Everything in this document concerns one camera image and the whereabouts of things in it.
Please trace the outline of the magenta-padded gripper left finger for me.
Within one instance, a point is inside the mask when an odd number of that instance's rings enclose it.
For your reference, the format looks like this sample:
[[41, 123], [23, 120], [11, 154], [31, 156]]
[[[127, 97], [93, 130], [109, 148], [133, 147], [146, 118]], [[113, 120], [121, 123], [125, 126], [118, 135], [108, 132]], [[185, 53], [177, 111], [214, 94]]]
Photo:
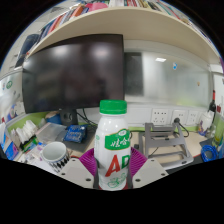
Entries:
[[59, 176], [78, 186], [93, 189], [97, 179], [94, 149], [88, 150], [80, 158], [71, 158]]

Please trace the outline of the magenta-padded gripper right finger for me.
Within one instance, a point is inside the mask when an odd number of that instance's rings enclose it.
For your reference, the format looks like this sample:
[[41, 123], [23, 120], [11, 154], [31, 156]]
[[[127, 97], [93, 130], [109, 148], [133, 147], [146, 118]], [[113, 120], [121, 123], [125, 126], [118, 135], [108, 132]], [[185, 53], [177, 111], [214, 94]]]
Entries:
[[140, 151], [131, 148], [127, 178], [129, 189], [141, 188], [166, 176], [168, 173], [155, 158], [147, 159]]

